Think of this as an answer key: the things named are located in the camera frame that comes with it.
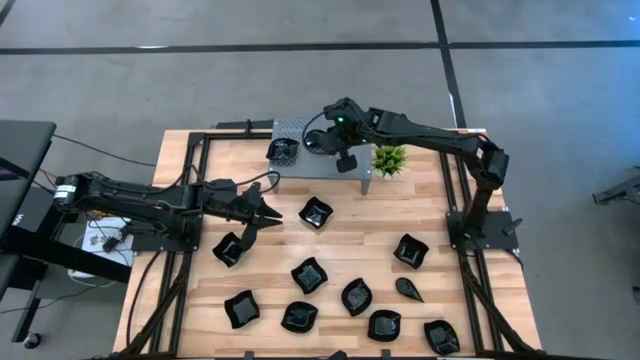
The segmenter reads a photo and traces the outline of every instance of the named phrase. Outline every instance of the wooden table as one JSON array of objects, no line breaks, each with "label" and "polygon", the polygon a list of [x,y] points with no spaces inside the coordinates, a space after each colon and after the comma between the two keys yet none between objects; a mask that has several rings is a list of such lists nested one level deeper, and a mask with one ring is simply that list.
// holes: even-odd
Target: wooden table
[{"label": "wooden table", "polygon": [[[234,130],[213,130],[233,132]],[[190,131],[165,133],[154,184],[165,186],[180,175]],[[206,179],[232,178],[239,182],[266,170],[268,140],[215,140],[212,142]],[[240,263],[229,269],[212,253],[229,231],[241,233],[239,224],[205,217],[200,250],[195,252],[180,337],[179,356],[328,356],[344,350],[353,356],[380,356],[390,349],[393,356],[434,356],[423,333],[423,323],[436,319],[450,322],[458,333],[463,354],[473,354],[473,344],[456,253],[449,247],[444,214],[448,209],[438,153],[407,147],[408,163],[393,180],[376,179],[368,195],[360,195],[359,184],[350,181],[284,179],[278,194],[265,201],[284,215],[284,224],[261,231],[255,246]],[[458,179],[450,158],[452,176]],[[263,186],[269,182],[265,178]],[[470,179],[472,191],[475,182]],[[460,196],[459,183],[454,180]],[[317,196],[331,205],[334,214],[323,231],[302,224],[298,211]],[[491,209],[503,207],[497,191]],[[422,267],[413,270],[393,256],[400,237],[410,233],[426,243],[430,251]],[[533,347],[540,347],[529,297],[518,263],[504,251],[486,251],[487,266],[496,305],[513,328]],[[127,316],[141,274],[152,254],[137,256],[122,309],[114,350],[125,347]],[[164,266],[162,254],[151,268],[134,310],[132,336],[156,307]],[[291,269],[314,256],[326,270],[329,281],[304,296],[291,278]],[[373,304],[361,315],[350,317],[340,302],[345,285],[358,277],[373,291]],[[398,277],[411,279],[425,303],[396,292]],[[240,291],[251,289],[261,317],[232,330],[223,303]],[[287,305],[306,301],[319,309],[314,328],[293,334],[280,326]],[[390,343],[367,337],[369,315],[378,309],[402,314],[401,334]],[[486,348],[491,338],[486,314],[478,303]],[[160,349],[167,349],[169,309]]]}]

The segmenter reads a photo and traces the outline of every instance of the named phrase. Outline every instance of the potted plant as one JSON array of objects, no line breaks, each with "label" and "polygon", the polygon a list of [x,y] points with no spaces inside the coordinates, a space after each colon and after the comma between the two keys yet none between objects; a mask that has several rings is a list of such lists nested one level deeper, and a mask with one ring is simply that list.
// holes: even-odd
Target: potted plant
[{"label": "potted plant", "polygon": [[399,173],[406,163],[407,150],[404,146],[382,146],[376,149],[372,166],[378,176],[389,180]]}]

